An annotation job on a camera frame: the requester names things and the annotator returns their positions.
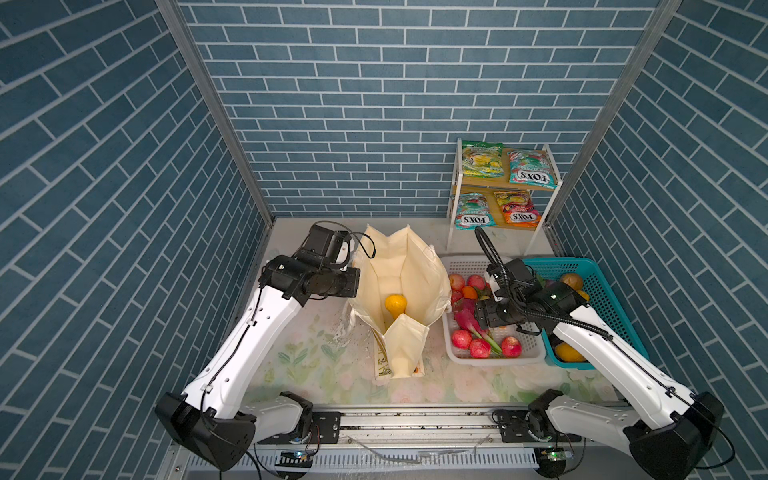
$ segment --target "fox's candy bag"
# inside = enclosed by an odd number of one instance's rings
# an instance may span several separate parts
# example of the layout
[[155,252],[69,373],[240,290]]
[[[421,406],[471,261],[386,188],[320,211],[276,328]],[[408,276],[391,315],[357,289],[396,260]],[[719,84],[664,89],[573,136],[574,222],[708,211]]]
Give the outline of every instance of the fox's candy bag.
[[484,141],[462,141],[462,169],[470,177],[493,178],[504,175],[502,150],[504,144]]
[[458,196],[456,210],[456,228],[473,230],[475,227],[493,227],[496,222],[488,210],[488,201],[483,194],[463,194]]
[[516,227],[536,227],[541,220],[531,196],[525,190],[494,192],[505,222]]
[[537,150],[513,150],[509,152],[509,183],[555,188],[552,166],[547,154]]

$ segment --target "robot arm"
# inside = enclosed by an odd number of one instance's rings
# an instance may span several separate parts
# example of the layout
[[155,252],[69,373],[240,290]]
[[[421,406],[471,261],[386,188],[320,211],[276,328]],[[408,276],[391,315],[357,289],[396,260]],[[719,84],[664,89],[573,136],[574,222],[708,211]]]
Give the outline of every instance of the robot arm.
[[180,396],[166,393],[158,400],[155,413],[174,441],[225,471],[252,442],[279,433],[307,437],[312,403],[290,392],[258,404],[252,415],[239,408],[270,347],[312,295],[356,295],[360,272],[346,266],[351,237],[312,225],[291,257],[280,255],[264,267],[243,316],[216,355]]
[[581,435],[631,455],[653,478],[686,478],[711,449],[723,404],[708,392],[694,395],[656,368],[568,285],[540,286],[522,260],[502,264],[482,229],[475,234],[491,261],[495,295],[475,306],[480,326],[536,323],[573,346],[634,408],[596,406],[548,390],[528,408],[531,432],[538,438]]

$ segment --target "orange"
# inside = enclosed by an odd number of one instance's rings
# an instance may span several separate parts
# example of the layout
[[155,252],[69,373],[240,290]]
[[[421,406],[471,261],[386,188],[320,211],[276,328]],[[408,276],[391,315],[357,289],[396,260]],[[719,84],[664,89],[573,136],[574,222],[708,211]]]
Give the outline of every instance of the orange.
[[584,288],[584,279],[578,273],[566,273],[560,277],[562,283],[566,283],[570,288],[574,290],[581,290]]
[[462,295],[464,298],[469,298],[470,300],[477,300],[478,298],[478,291],[475,290],[473,286],[465,286],[462,288]]
[[397,320],[397,317],[406,312],[408,306],[408,300],[402,295],[390,295],[384,300],[384,308],[392,315],[393,320]]
[[566,363],[570,362],[586,362],[584,358],[574,347],[563,342],[554,348],[554,354],[558,356],[560,360]]

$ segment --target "brick wall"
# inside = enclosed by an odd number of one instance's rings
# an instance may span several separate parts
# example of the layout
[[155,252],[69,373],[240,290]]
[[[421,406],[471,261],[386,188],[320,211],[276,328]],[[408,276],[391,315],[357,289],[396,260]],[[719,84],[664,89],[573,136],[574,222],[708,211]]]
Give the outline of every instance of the brick wall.
[[263,222],[152,0],[0,3],[0,478],[144,478]]
[[768,478],[766,25],[766,2],[685,0],[557,222],[654,363],[725,404],[737,462],[701,478]]
[[215,2],[181,4],[277,215],[440,217],[458,136],[567,171],[657,0]]

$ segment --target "label on bag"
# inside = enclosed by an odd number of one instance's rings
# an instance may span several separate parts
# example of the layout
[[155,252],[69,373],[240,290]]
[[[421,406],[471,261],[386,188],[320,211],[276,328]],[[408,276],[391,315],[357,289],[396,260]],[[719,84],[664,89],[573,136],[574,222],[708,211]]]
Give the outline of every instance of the label on bag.
[[459,223],[461,225],[466,226],[475,226],[475,227],[481,227],[483,225],[488,225],[491,223],[491,218],[488,215],[471,215],[471,214],[465,214],[462,215],[461,220],[459,220]]
[[537,184],[549,184],[552,182],[550,176],[544,172],[531,172],[519,170],[515,179],[521,182],[535,182]]
[[538,216],[531,212],[514,212],[509,214],[509,219],[512,220],[513,223],[534,222],[537,218]]

